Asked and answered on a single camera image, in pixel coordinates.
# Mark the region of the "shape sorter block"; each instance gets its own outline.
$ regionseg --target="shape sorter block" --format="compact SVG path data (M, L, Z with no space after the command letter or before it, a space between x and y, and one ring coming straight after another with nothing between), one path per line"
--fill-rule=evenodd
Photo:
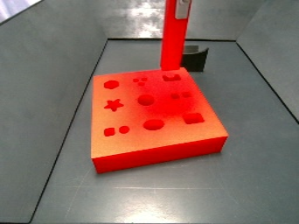
M185 68L95 76L91 158L99 173L221 152L227 137Z

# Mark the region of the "gray panel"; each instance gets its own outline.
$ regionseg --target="gray panel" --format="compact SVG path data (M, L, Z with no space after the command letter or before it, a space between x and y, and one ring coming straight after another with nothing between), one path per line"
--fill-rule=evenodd
M190 39L237 40L265 0L194 0ZM161 38L165 0L99 0L106 34L114 39Z
M98 175L90 86L34 223L299 222L299 126L238 45L190 44L210 48L193 77L230 133L223 152ZM109 41L97 74L154 69L159 59L159 41Z
M27 222L107 38L81 0L0 26L0 221Z
M298 21L298 1L267 1L238 42L299 120Z
M42 0L0 0L0 24Z

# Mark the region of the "star-shaped hole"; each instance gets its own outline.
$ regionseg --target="star-shaped hole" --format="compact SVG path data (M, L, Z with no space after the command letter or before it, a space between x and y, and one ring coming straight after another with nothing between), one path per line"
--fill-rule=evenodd
M125 104L121 103L121 99L117 99L114 101L107 101L107 106L105 109L111 109L114 112L118 111L118 108L125 107Z

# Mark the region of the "gray wall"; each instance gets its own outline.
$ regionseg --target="gray wall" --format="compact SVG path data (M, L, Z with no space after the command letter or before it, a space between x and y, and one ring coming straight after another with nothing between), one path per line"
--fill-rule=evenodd
M0 24L42 0L0 0Z
M0 222L28 222L107 42L94 1L48 0L0 26Z
M238 43L299 119L299 2L267 0Z
M187 38L237 40L266 0L193 0ZM161 38L165 0L98 0L110 38Z

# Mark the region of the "red pole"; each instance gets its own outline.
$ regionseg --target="red pole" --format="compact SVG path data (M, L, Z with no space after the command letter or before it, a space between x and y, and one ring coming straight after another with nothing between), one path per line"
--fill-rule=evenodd
M162 70L178 70L182 66L183 44L191 10L190 2L191 0L166 0ZM178 18L177 7L179 4L189 4L186 17L183 18Z

